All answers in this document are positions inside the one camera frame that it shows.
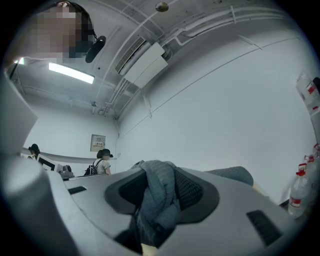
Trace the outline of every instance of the ceiling light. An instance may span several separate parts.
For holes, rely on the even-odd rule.
[[[49,70],[51,71],[55,71],[64,75],[67,75],[69,77],[73,77],[82,81],[85,81],[89,84],[92,84],[94,81],[94,76],[77,71],[75,69],[72,69],[70,67],[66,67],[66,66],[62,66],[62,65],[58,65],[55,63],[49,63]]]
[[[19,64],[21,64],[21,65],[25,64],[24,58],[20,59]]]

